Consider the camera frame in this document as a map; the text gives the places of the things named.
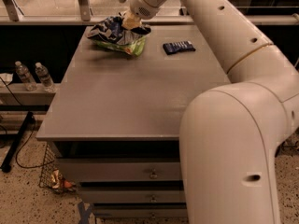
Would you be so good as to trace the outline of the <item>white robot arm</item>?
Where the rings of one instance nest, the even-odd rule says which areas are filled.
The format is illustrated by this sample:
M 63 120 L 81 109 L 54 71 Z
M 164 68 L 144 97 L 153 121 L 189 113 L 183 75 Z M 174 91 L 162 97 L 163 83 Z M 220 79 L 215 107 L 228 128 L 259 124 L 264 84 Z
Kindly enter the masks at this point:
M 125 25 L 166 0 L 128 2 Z M 299 126 L 299 73 L 228 0 L 180 0 L 230 82 L 186 108 L 179 129 L 190 224 L 280 224 L 275 153 Z

